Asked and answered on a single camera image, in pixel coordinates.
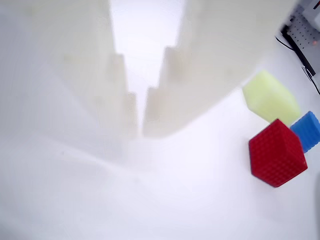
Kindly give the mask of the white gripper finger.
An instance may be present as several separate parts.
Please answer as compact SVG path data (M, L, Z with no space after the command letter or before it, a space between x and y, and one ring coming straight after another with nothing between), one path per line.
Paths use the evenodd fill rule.
M136 94L116 52L107 0L3 0L41 55L104 130L120 140L138 132Z
M272 47L294 0L188 0L177 43L150 88L145 137L181 130L236 88Z

